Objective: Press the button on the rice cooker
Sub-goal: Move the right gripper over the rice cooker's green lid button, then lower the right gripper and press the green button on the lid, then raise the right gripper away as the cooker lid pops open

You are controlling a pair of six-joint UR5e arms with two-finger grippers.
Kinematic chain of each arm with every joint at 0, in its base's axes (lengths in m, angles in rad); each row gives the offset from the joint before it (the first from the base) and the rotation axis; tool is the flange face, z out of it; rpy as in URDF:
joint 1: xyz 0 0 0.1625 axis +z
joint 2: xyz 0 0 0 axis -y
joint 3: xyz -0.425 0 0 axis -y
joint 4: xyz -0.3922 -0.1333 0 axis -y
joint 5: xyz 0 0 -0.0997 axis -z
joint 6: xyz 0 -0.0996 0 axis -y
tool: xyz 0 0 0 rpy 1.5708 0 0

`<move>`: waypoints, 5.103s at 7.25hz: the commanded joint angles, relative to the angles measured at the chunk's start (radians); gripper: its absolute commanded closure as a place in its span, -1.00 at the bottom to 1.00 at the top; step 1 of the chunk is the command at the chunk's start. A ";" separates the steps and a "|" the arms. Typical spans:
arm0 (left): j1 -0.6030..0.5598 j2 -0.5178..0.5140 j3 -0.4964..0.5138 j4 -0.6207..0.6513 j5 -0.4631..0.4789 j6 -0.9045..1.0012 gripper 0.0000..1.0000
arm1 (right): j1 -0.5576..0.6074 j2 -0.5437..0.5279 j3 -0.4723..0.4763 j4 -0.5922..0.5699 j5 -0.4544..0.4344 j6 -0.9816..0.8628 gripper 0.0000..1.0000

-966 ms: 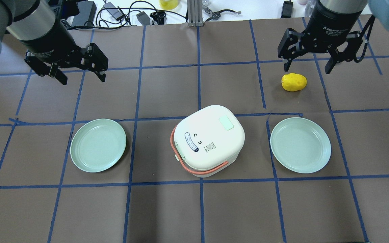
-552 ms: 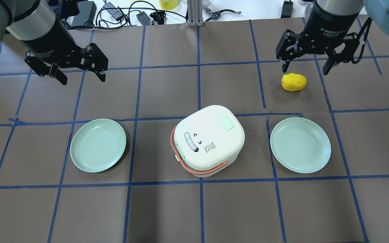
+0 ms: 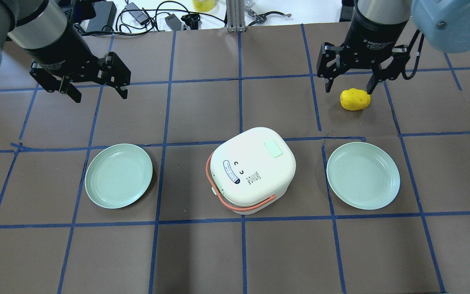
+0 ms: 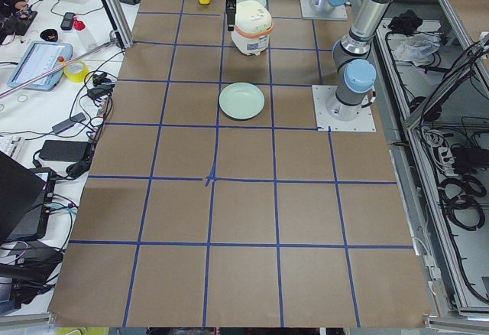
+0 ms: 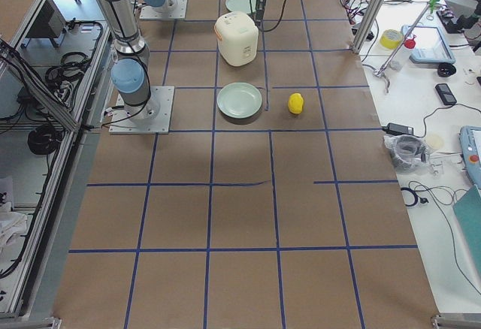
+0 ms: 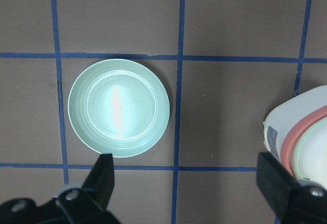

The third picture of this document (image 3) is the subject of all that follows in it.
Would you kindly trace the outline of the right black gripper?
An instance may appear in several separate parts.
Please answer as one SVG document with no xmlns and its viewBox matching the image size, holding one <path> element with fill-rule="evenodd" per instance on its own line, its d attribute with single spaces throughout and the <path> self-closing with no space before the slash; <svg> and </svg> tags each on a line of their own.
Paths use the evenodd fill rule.
<svg viewBox="0 0 470 294">
<path fill-rule="evenodd" d="M 410 60 L 407 45 L 397 45 L 408 19 L 395 24 L 373 22 L 361 12 L 354 12 L 349 31 L 341 45 L 325 42 L 317 61 L 317 76 L 324 78 L 330 93 L 334 78 L 350 69 L 371 69 L 366 86 L 371 95 L 386 79 L 397 78 Z"/>
</svg>

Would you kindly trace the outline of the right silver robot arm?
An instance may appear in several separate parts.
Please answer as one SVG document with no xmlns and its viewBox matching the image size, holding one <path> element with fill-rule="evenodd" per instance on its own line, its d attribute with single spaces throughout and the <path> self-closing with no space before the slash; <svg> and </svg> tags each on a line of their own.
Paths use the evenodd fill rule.
<svg viewBox="0 0 470 294">
<path fill-rule="evenodd" d="M 350 69 L 370 69 L 366 91 L 406 74 L 416 37 L 444 53 L 470 50 L 470 0 L 355 0 L 341 45 L 325 42 L 317 76 L 330 92 L 334 80 Z"/>
</svg>

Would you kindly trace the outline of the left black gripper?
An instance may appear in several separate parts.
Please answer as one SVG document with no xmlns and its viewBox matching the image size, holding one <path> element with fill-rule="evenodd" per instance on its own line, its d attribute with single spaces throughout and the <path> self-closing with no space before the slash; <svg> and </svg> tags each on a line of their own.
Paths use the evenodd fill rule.
<svg viewBox="0 0 470 294">
<path fill-rule="evenodd" d="M 34 61 L 30 75 L 45 90 L 59 91 L 75 103 L 82 93 L 73 83 L 95 82 L 115 89 L 121 99 L 128 98 L 131 71 L 115 52 L 96 56 L 79 32 L 67 25 L 50 45 L 25 49 Z"/>
</svg>

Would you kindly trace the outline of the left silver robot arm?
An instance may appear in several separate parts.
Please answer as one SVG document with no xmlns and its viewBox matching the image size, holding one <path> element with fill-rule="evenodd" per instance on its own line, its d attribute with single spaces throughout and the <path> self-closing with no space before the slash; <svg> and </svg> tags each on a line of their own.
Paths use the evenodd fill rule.
<svg viewBox="0 0 470 294">
<path fill-rule="evenodd" d="M 0 0 L 0 65 L 8 39 L 31 56 L 29 73 L 45 91 L 79 103 L 74 84 L 93 82 L 128 97 L 129 68 L 114 52 L 95 56 L 55 0 Z"/>
</svg>

